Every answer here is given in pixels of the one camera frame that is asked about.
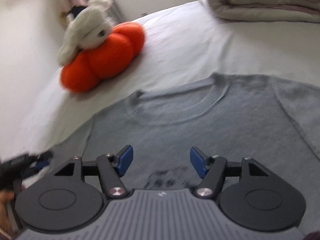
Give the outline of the person's left hand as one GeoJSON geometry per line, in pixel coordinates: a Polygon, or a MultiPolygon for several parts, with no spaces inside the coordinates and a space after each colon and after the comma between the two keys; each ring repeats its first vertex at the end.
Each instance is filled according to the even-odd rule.
{"type": "Polygon", "coordinates": [[[7,204],[15,197],[14,191],[1,190],[0,202],[1,202],[1,235],[11,239],[14,235],[11,222],[7,212],[7,204]]]}

